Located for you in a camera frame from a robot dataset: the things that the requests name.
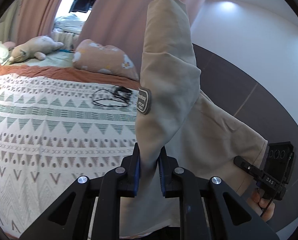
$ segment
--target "orange blanket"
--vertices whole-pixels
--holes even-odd
[[[39,67],[39,66],[1,66],[0,75],[16,73],[25,77],[39,77],[44,76],[53,79],[60,79],[73,82],[83,83],[100,83],[111,84],[116,86],[124,86],[126,88],[138,90],[140,83],[125,77],[118,77],[113,75],[93,73],[85,70],[75,69],[72,67],[60,68],[54,66]]]

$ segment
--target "stuffed animal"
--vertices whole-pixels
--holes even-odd
[[[34,57],[38,60],[45,60],[46,54],[62,48],[63,45],[62,42],[55,42],[48,36],[35,37],[15,47],[11,53],[9,62],[21,62]]]

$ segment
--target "silver bolt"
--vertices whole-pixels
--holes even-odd
[[[122,173],[124,173],[125,171],[126,171],[126,170],[125,170],[124,167],[118,167],[118,168],[116,168],[116,173],[122,174]]]
[[[78,182],[80,184],[86,183],[87,180],[88,180],[88,178],[86,176],[81,176],[81,177],[78,178]]]
[[[221,183],[221,179],[219,177],[213,177],[211,179],[213,184],[220,184]]]
[[[183,168],[181,168],[181,167],[175,168],[175,173],[177,173],[177,174],[182,174],[184,172],[185,172],[185,170]]]

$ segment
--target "pink curtain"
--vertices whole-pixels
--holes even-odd
[[[78,44],[92,39],[122,49],[140,73],[148,4],[152,0],[97,0],[86,21]],[[190,24],[205,0],[181,0],[187,6]]]
[[[61,0],[22,0],[16,44],[31,38],[50,35]]]

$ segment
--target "rubber logo patch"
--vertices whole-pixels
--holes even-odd
[[[137,109],[142,114],[148,114],[151,107],[151,91],[147,88],[139,88]]]

